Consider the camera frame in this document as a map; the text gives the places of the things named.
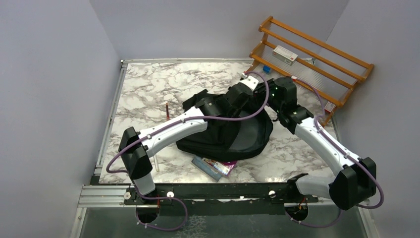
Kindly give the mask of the black student bag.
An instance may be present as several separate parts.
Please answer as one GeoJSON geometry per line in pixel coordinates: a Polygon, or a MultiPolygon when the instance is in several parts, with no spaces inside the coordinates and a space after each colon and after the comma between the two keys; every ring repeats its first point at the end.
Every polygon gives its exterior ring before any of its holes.
{"type": "Polygon", "coordinates": [[[203,90],[182,103],[183,110],[193,107],[202,109],[209,119],[205,131],[198,132],[176,142],[179,150],[219,162],[249,159],[259,155],[268,144],[273,123],[265,111],[265,99],[261,108],[253,114],[245,110],[239,115],[220,115],[216,97],[203,90]]]}

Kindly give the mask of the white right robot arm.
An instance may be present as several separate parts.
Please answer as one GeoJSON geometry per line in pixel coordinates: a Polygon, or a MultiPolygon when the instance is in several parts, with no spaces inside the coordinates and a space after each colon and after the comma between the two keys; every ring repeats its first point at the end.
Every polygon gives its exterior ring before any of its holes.
{"type": "Polygon", "coordinates": [[[277,121],[306,142],[329,166],[333,177],[299,175],[286,187],[286,196],[293,202],[305,195],[331,199],[337,207],[348,210],[379,192],[376,163],[351,152],[318,122],[305,107],[297,103],[297,87],[292,77],[270,79],[259,83],[254,98],[276,112],[277,121]]]}

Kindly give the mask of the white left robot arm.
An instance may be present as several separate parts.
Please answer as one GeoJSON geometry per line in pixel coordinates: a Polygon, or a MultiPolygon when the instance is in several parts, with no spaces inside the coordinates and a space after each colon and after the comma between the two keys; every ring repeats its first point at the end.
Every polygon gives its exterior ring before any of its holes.
{"type": "Polygon", "coordinates": [[[187,153],[220,162],[253,157],[265,147],[265,142],[235,150],[245,122],[265,117],[269,100],[269,84],[256,79],[242,80],[219,95],[206,90],[184,102],[184,113],[163,124],[136,131],[126,129],[117,156],[123,160],[125,172],[137,189],[143,203],[156,196],[150,158],[174,143],[187,153]]]}

